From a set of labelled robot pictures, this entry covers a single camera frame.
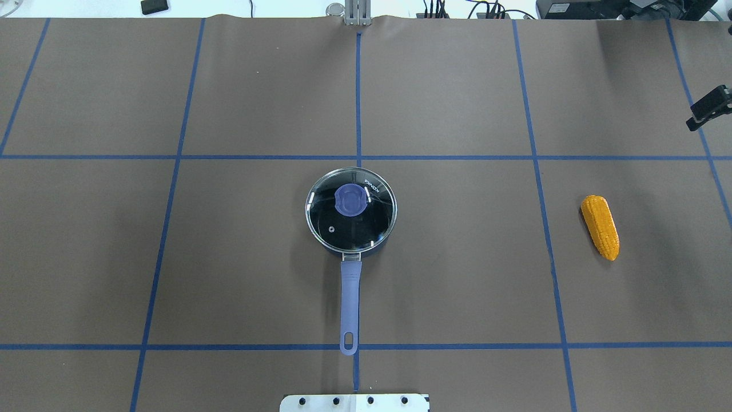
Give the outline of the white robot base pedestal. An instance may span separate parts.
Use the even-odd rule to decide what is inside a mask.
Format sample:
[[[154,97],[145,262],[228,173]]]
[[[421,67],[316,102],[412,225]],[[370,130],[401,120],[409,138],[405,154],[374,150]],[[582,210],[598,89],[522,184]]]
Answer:
[[[280,411],[430,411],[426,394],[301,394],[287,395]]]

